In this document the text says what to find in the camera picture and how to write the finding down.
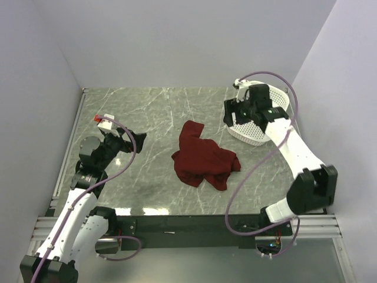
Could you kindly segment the dark red polo shirt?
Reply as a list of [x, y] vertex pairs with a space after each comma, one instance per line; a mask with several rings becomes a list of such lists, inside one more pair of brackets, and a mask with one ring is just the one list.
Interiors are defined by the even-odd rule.
[[219, 147], [212, 139], [202, 139], [204, 125], [195, 121], [184, 123], [178, 139], [179, 150], [172, 154], [174, 171], [185, 184], [199, 187], [206, 180], [216, 190], [227, 190], [231, 173], [241, 171], [237, 155]]

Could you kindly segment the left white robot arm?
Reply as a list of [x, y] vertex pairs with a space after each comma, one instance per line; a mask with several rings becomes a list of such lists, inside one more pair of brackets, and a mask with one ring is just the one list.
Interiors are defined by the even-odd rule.
[[64, 208], [44, 243], [35, 255], [26, 255], [20, 263], [24, 282], [77, 282], [78, 264], [102, 237], [117, 237], [118, 223], [114, 209], [96, 202], [108, 175], [106, 167], [119, 152], [139, 153], [146, 133], [103, 132], [100, 140], [90, 136], [80, 143], [79, 159]]

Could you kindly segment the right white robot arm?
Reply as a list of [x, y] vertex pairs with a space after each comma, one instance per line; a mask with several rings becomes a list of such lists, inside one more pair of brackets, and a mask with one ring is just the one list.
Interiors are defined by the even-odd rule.
[[237, 79], [237, 96], [224, 101], [227, 127], [252, 125], [267, 136], [285, 158], [294, 181], [286, 197], [262, 209], [259, 230], [272, 235], [279, 222], [334, 203], [338, 171], [325, 165], [307, 147], [293, 126], [287, 107], [280, 105], [279, 89], [260, 81]]

